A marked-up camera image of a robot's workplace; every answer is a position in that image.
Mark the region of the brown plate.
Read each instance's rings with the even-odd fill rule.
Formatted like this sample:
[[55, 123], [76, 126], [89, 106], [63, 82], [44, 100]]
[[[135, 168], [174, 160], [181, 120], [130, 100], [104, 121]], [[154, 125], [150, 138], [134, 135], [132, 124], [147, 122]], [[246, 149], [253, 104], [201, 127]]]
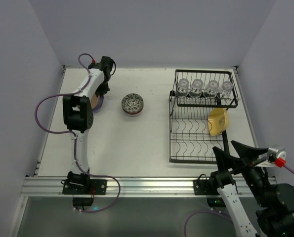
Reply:
[[92, 109], [94, 109], [97, 106], [97, 104], [99, 102], [99, 98], [100, 98], [100, 96], [99, 95], [97, 96], [96, 94], [94, 94], [92, 96], [92, 98], [90, 100], [90, 104], [91, 104], [91, 108]]

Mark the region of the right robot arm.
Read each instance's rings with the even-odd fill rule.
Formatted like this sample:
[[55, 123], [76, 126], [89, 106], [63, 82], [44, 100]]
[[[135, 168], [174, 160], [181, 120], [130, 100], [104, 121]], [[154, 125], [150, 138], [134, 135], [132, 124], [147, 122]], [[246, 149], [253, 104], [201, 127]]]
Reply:
[[238, 198], [233, 175], [242, 174], [257, 204], [262, 210], [256, 212], [258, 225], [266, 237], [294, 237], [294, 186], [286, 183], [270, 184], [261, 164], [287, 166], [284, 147], [254, 148], [232, 141], [238, 157], [218, 147], [213, 147], [218, 170], [211, 173], [209, 182], [222, 197], [234, 224], [238, 237], [256, 237], [258, 233]]

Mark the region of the purple plate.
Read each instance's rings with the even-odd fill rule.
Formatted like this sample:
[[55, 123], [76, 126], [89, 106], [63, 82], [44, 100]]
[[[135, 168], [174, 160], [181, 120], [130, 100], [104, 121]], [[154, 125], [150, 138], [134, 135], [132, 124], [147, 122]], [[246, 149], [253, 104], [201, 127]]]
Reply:
[[97, 103], [96, 103], [96, 106], [92, 109], [92, 112], [95, 114], [95, 113], [98, 113], [103, 105], [103, 101], [104, 101], [104, 96], [100, 96], [98, 99], [97, 99]]

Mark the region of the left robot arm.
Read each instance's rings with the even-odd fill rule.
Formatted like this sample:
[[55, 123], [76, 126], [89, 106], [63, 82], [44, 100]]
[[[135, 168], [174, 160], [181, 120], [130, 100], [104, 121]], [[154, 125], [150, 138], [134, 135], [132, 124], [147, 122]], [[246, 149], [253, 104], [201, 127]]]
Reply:
[[62, 98], [63, 121], [72, 141], [72, 164], [63, 187], [65, 195], [90, 194], [93, 189], [87, 159], [88, 134], [94, 122], [91, 100], [109, 91], [108, 82], [115, 73], [115, 66], [115, 61], [108, 56], [103, 56], [100, 62], [92, 60], [85, 68], [86, 78], [72, 94]]

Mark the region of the green leaf bowl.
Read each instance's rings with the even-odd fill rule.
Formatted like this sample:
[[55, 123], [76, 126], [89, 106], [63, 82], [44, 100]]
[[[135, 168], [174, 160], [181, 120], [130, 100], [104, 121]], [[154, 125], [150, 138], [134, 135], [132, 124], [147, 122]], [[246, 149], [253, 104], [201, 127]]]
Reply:
[[122, 99], [121, 106], [123, 111], [140, 111], [144, 108], [144, 100], [139, 94], [130, 93]]

